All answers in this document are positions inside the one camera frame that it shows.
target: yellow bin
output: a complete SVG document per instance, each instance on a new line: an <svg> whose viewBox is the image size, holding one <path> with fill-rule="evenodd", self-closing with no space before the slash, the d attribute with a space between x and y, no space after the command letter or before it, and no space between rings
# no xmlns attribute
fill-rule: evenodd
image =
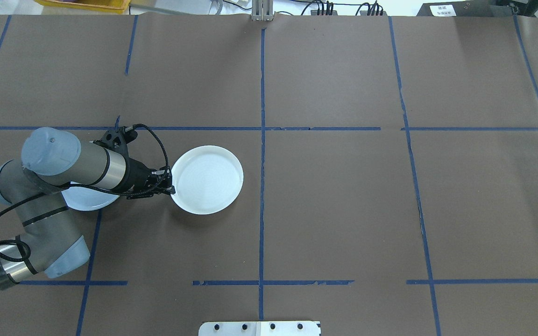
<svg viewBox="0 0 538 336"><path fill-rule="evenodd" d="M78 0L76 2L35 0L35 2L43 6L89 9L117 14L124 13L128 8L128 4L130 4L130 0Z"/></svg>

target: white sticker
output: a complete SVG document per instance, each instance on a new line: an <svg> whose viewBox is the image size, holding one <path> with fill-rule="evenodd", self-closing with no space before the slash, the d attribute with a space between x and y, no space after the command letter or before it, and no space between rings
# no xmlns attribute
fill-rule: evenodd
<svg viewBox="0 0 538 336"><path fill-rule="evenodd" d="M455 16L454 6L451 5L435 5L431 7L433 16Z"/></svg>

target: metal post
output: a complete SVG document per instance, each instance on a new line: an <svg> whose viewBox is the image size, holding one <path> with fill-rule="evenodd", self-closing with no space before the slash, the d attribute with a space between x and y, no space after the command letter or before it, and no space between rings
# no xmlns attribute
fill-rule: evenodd
<svg viewBox="0 0 538 336"><path fill-rule="evenodd" d="M252 0L252 21L273 21L273 0Z"/></svg>

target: white bowl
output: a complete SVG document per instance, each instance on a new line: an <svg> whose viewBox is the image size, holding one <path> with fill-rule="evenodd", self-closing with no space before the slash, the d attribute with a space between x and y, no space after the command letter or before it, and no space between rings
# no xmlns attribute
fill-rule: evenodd
<svg viewBox="0 0 538 336"><path fill-rule="evenodd" d="M82 187L72 187L62 191L66 204L78 211L93 211L104 208L117 200L119 196L101 193Z"/></svg>
<svg viewBox="0 0 538 336"><path fill-rule="evenodd" d="M225 148L201 146L184 153L171 168L180 208L196 215L221 211L236 199L244 172L238 158Z"/></svg>

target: cable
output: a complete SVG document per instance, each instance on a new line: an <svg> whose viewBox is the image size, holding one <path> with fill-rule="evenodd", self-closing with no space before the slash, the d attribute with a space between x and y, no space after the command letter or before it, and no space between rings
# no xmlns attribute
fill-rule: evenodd
<svg viewBox="0 0 538 336"><path fill-rule="evenodd" d="M302 2L303 4L308 4L309 2L312 3L313 1L303 1L303 0L290 0L293 2ZM358 4L335 4L338 6L358 6Z"/></svg>
<svg viewBox="0 0 538 336"><path fill-rule="evenodd" d="M358 9L356 10L356 14L354 14L354 16L357 16L358 13L361 12L362 6L365 6L365 5L369 7L368 11L371 11L371 4L369 4L368 2L365 2L364 4L361 4L360 6L358 6Z"/></svg>
<svg viewBox="0 0 538 336"><path fill-rule="evenodd" d="M21 200L21 201L17 202L16 204L13 204L9 208L6 208L3 211L1 211L0 212L0 217L2 217L6 213L14 210L15 208L21 206L22 204L26 204L26 203L28 203L30 201L33 201L33 200L36 200L37 198L42 197L42 196L45 196L45 194L39 193L39 194L36 194L34 196L30 196L29 198L26 198L25 200ZM22 245L24 247L24 249L26 249L26 255L24 255L24 257L21 257L21 258L12 258L12 257L9 257L8 255L3 254L3 253L0 252L0 258L1 259L7 260L7 261L12 261L12 262L23 262L23 261L26 261L28 258L30 258L30 246L28 246L28 244L26 244L24 242L17 242L15 240L0 240L0 245L16 245L16 246Z"/></svg>
<svg viewBox="0 0 538 336"><path fill-rule="evenodd" d="M304 7L303 9L303 12L300 13L300 15L304 15L306 9L311 6L312 4L317 4L317 13L319 12L319 10L321 9L321 7L323 6L323 2L320 1L320 0L312 0L312 2L308 2L308 4Z"/></svg>
<svg viewBox="0 0 538 336"><path fill-rule="evenodd" d="M234 5L234 6L236 6L236 7L240 7L240 9L245 10L245 11L249 11L249 10L252 9L252 7L250 7L250 8L244 8L244 7L240 6L239 4L236 4L236 3L233 3L233 2L231 2L231 1L227 1L227 0L224 0L224 2L225 2L226 4L230 4L230 5Z"/></svg>
<svg viewBox="0 0 538 336"><path fill-rule="evenodd" d="M224 0L216 0L217 1L217 13L215 15L221 15L221 10L224 9Z"/></svg>

